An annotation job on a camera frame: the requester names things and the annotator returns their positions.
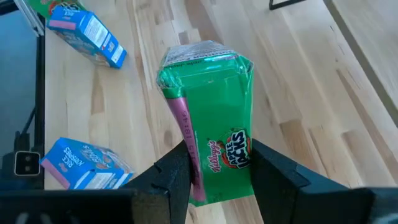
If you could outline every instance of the wooden table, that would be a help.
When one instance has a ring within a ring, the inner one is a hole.
[[[140,174],[182,135],[155,84],[167,47],[213,39],[256,66],[253,135],[349,187],[398,182],[398,136],[322,1],[86,0],[128,51],[95,67],[46,33],[45,148],[68,137],[117,151]],[[61,186],[45,174],[46,189]],[[262,223],[254,197],[190,207],[187,223]]]
[[[398,125],[398,1],[325,0],[325,4]]]

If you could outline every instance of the black bracket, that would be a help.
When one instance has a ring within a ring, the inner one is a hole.
[[[269,10],[275,10],[275,9],[282,8],[282,7],[285,7],[285,6],[289,6],[291,4],[295,4],[295,3],[298,3],[298,2],[302,2],[302,1],[305,1],[305,0],[287,0],[287,1],[284,1],[284,2],[280,2],[280,3],[274,4],[274,0],[269,0]]]

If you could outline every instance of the black cable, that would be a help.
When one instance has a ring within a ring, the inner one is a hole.
[[[35,113],[36,113],[36,107],[33,107],[32,112],[30,112],[29,119],[27,120],[25,127],[22,130],[22,134],[26,134],[27,130],[29,129],[30,124],[33,121],[33,117],[35,116]]]

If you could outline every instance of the black metal frame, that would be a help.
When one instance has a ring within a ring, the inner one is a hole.
[[[18,10],[18,7],[13,0],[8,0],[0,3],[0,16]],[[41,23],[45,24],[45,19],[39,15]],[[24,130],[29,127],[32,121],[32,115],[35,119],[34,128],[34,146],[29,149],[29,134],[19,135],[18,132],[14,141],[14,153],[18,150],[38,152],[41,157],[44,156],[44,77],[45,77],[45,37],[39,36],[37,38],[36,51],[36,81],[35,81],[35,108],[29,116],[29,120],[24,127]],[[14,166],[14,153],[7,154],[3,157],[7,161],[6,166]],[[10,177],[16,180],[25,180],[30,183],[33,189],[44,189],[44,170],[41,168],[40,174],[35,177]]]
[[[397,188],[348,189],[252,140],[251,182],[264,223],[395,223]],[[118,190],[0,192],[0,223],[185,223],[192,163],[181,142]]]
[[[305,1],[305,0],[287,0],[287,1],[284,1],[284,2],[280,2],[280,3],[274,4],[274,0],[269,0],[269,9],[270,10],[275,10],[275,9],[279,9],[279,8],[282,8],[282,7],[285,7],[285,6],[289,6],[291,4],[299,3],[299,2],[302,2],[302,1]]]

